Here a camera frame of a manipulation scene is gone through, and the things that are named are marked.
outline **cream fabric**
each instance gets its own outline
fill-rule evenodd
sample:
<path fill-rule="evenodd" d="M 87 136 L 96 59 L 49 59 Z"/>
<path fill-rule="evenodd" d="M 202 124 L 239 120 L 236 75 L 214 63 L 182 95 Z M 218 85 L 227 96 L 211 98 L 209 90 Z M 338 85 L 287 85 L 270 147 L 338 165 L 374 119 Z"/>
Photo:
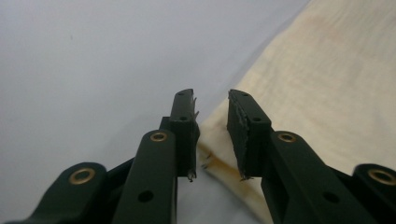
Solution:
<path fill-rule="evenodd" d="M 331 167 L 396 169 L 396 2 L 313 0 L 251 67 L 250 93 L 276 131 L 303 137 Z M 225 100 L 200 125 L 206 170 L 270 223 L 260 179 L 240 181 Z"/>

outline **beige cloth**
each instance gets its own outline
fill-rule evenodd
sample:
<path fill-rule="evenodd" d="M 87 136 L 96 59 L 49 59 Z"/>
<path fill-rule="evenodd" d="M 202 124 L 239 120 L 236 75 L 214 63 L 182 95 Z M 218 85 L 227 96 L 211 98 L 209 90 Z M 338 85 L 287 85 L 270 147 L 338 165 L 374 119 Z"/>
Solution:
<path fill-rule="evenodd" d="M 331 167 L 396 170 L 396 1 L 313 0 L 235 87 L 250 93 L 276 131 L 303 137 Z M 225 100 L 200 125 L 200 161 L 264 223 L 260 179 L 241 182 Z"/>

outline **brass ring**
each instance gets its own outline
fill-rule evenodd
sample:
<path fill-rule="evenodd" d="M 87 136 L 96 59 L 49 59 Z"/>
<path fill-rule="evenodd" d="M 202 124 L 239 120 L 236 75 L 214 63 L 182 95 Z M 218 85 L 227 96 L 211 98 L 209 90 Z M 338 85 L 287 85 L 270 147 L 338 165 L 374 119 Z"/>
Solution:
<path fill-rule="evenodd" d="M 279 138 L 280 140 L 284 141 L 284 142 L 288 142 L 288 143 L 293 143 L 295 141 L 297 141 L 297 138 L 290 134 L 290 133 L 280 133 L 277 138 Z"/>
<path fill-rule="evenodd" d="M 82 178 L 78 178 L 78 175 L 81 173 L 88 173 L 88 175 Z M 81 168 L 75 171 L 72 175 L 70 175 L 69 182 L 72 185 L 85 184 L 88 181 L 90 181 L 94 176 L 95 176 L 95 171 L 92 168 Z"/>
<path fill-rule="evenodd" d="M 386 171 L 371 169 L 367 172 L 369 176 L 381 184 L 396 186 L 396 177 Z"/>
<path fill-rule="evenodd" d="M 168 135 L 166 133 L 154 133 L 149 138 L 153 142 L 163 142 L 168 138 Z"/>

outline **cloth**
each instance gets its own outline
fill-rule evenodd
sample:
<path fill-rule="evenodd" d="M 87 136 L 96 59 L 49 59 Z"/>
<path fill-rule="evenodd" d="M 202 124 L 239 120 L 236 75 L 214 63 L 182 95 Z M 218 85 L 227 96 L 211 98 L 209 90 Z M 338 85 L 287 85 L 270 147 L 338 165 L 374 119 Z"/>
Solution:
<path fill-rule="evenodd" d="M 299 134 L 331 167 L 396 169 L 396 2 L 314 0 L 235 87 L 250 93 L 276 131 Z M 263 223 L 261 180 L 240 181 L 226 130 L 228 101 L 201 125 L 200 161 Z"/>

